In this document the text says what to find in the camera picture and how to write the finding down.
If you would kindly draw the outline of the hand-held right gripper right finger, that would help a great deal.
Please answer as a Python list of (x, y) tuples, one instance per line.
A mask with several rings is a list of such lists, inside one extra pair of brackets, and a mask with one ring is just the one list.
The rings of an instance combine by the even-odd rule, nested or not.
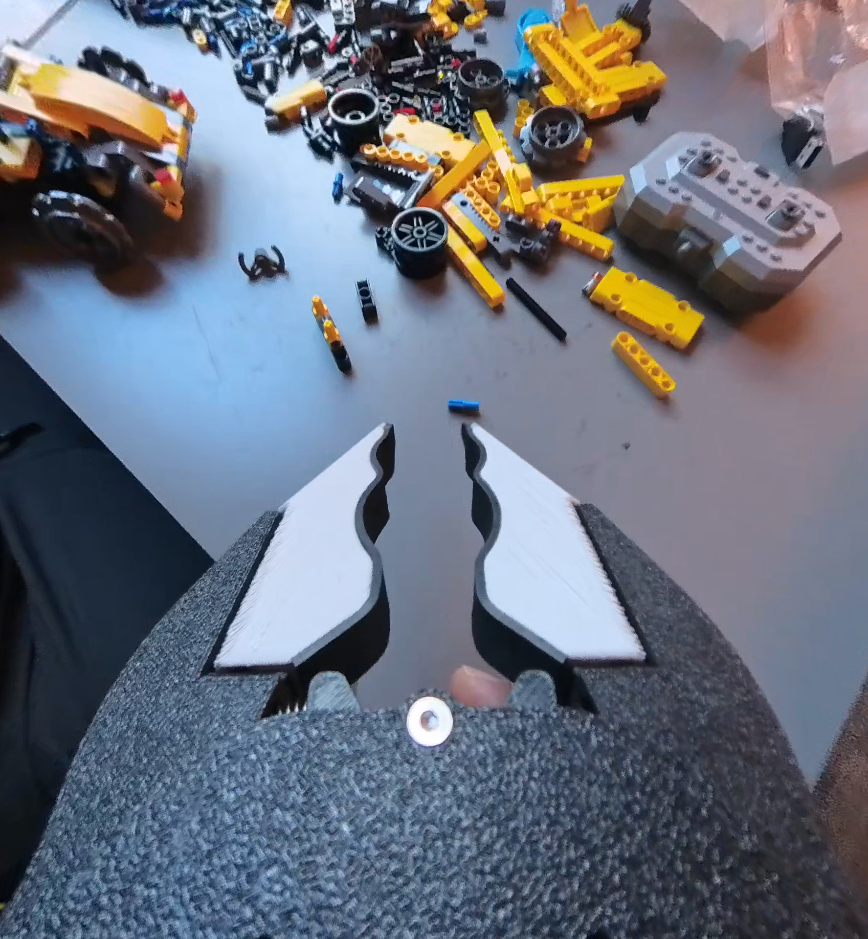
[(479, 424), (462, 425), (475, 559), (472, 634), (513, 682), (542, 671), (557, 690), (579, 670), (636, 667), (647, 649), (578, 500)]

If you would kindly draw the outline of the black holed beam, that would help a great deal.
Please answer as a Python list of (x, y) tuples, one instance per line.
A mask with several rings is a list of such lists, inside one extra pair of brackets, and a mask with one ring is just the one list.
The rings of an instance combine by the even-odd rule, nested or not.
[[(321, 333), (322, 333), (323, 339), (324, 339), (324, 341), (325, 341), (325, 338), (324, 338), (324, 335), (323, 335), (323, 332), (322, 332), (322, 322), (321, 322), (321, 321), (318, 321), (315, 317), (314, 317), (314, 320), (315, 320), (315, 322), (317, 323), (317, 326), (319, 327), (319, 329), (320, 329), (320, 331), (321, 331)], [(348, 374), (348, 373), (351, 371), (351, 369), (352, 369), (352, 363), (351, 363), (351, 359), (349, 358), (348, 351), (347, 351), (347, 349), (346, 349), (345, 343), (344, 343), (344, 346), (339, 347), (339, 348), (335, 348), (335, 349), (330, 348), (330, 346), (329, 346), (328, 344), (327, 344), (327, 346), (328, 346), (328, 349), (330, 350), (330, 352), (331, 352), (331, 354), (332, 354), (332, 356), (333, 356), (333, 358), (334, 358), (334, 361), (335, 361), (337, 367), (339, 368), (340, 372), (342, 372), (343, 374)]]

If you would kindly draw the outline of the yellow brick vehicle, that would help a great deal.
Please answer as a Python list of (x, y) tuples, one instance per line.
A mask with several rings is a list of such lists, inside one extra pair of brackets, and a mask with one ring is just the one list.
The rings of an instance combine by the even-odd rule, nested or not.
[(106, 46), (74, 66), (0, 47), (0, 223), (27, 214), (61, 251), (99, 271), (129, 264), (134, 198), (173, 221), (196, 112)]

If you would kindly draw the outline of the person's right hand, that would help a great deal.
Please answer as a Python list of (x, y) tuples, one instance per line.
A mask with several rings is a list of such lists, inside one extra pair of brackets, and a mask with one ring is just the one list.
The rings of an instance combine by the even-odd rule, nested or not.
[(507, 705), (512, 683), (472, 665), (461, 665), (451, 674), (449, 693), (458, 704), (477, 709), (497, 709)]

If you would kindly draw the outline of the black axle rod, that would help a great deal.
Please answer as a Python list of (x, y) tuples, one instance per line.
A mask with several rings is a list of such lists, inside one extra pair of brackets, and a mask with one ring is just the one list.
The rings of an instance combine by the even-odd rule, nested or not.
[(566, 329), (515, 278), (507, 277), (506, 287), (557, 342), (566, 343)]

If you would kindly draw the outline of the long yellow holed beam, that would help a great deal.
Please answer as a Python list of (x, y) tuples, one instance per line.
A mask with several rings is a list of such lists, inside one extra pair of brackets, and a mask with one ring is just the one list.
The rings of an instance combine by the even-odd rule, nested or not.
[(506, 299), (503, 288), (465, 241), (454, 235), (453, 231), (448, 232), (447, 252), (451, 263), (473, 286), (489, 308), (498, 310)]

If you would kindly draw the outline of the dark claw piece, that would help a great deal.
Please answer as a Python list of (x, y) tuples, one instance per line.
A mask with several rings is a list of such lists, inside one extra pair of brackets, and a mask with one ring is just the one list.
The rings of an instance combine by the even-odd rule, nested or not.
[(287, 263), (281, 249), (271, 245), (268, 249), (258, 248), (248, 260), (244, 252), (238, 253), (238, 263), (249, 283), (262, 279), (273, 279), (287, 274)]

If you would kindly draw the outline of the black spoked wheel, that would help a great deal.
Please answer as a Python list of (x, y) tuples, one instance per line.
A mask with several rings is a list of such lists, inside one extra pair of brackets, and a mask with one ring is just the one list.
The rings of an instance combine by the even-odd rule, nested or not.
[(390, 229), (398, 271), (411, 280), (439, 276), (447, 265), (448, 225), (429, 207), (413, 206), (395, 216)]

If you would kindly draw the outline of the grey toothed rack piece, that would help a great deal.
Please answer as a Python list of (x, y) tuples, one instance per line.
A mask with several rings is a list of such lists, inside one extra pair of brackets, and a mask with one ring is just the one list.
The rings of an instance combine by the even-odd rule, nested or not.
[(388, 163), (367, 163), (354, 167), (352, 178), (344, 186), (348, 201), (369, 217), (389, 221), (400, 212), (415, 206), (426, 194), (436, 176)]

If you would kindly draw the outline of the pile of building brick parts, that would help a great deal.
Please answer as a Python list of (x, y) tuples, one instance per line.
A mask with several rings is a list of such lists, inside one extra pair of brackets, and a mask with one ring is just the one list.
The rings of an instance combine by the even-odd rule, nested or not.
[[(529, 116), (545, 107), (536, 100), (534, 59), (521, 30), (556, 19), (542, 6), (526, 8), (514, 30), (518, 54), (504, 67), (475, 48), (454, 41), (465, 33), (474, 46), (488, 41), (487, 25), (504, 16), (506, 2), (111, 2), (124, 19), (140, 27), (178, 29), (205, 54), (223, 55), (244, 98), (265, 108), (267, 98), (310, 80), (328, 91), (319, 112), (303, 111), (299, 125), (319, 158), (346, 156), (351, 172), (367, 163), (431, 170), (436, 181), (415, 206), (437, 209), (448, 230), (481, 256), (491, 252), (510, 267), (517, 255), (543, 266), (558, 244), (607, 264), (613, 241), (614, 201), (624, 178), (541, 183), (534, 173), (581, 166), (590, 158), (592, 138), (579, 159), (559, 167), (530, 165), (519, 135)], [(472, 110), (456, 88), (456, 71), (474, 57), (505, 70), (503, 105)], [(365, 88), (380, 103), (381, 142), (352, 155), (339, 147), (329, 114), (338, 91)], [(292, 123), (266, 116), (275, 132)]]

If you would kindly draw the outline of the yellow pointed panel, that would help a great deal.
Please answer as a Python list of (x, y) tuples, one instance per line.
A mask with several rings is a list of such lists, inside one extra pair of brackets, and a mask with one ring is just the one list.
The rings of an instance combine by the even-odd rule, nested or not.
[(313, 79), (284, 94), (267, 98), (265, 111), (269, 118), (279, 123), (298, 123), (303, 111), (319, 112), (328, 101), (327, 88), (321, 81)]

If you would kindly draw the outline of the black usb plug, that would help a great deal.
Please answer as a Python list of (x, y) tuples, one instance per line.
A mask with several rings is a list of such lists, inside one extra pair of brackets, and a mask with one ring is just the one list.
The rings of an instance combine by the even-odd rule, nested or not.
[(825, 144), (822, 113), (808, 107), (794, 112), (782, 123), (780, 148), (786, 163), (796, 170), (807, 170)]

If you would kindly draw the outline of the dark grey wheel hub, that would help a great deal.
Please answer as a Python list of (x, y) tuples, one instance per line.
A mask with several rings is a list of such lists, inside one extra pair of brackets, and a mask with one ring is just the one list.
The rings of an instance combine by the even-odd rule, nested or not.
[(508, 95), (505, 70), (493, 60), (474, 57), (456, 71), (456, 88), (472, 110), (489, 110), (503, 105)]

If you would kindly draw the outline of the clear plastic bag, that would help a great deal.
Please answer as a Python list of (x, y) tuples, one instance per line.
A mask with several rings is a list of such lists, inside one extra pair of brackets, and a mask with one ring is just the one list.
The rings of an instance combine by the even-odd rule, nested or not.
[(765, 53), (771, 105), (824, 120), (833, 165), (868, 154), (868, 1), (686, 1), (722, 41)]

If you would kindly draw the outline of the yellow beam frame assembly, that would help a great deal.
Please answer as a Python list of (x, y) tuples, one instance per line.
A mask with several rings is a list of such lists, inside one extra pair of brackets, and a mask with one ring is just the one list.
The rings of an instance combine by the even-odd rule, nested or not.
[(629, 112), (643, 121), (668, 81), (639, 57), (651, 36), (649, 1), (622, 2), (603, 24), (586, 4), (563, 2), (556, 19), (525, 25), (521, 36), (534, 59), (537, 102), (570, 107), (589, 122)]

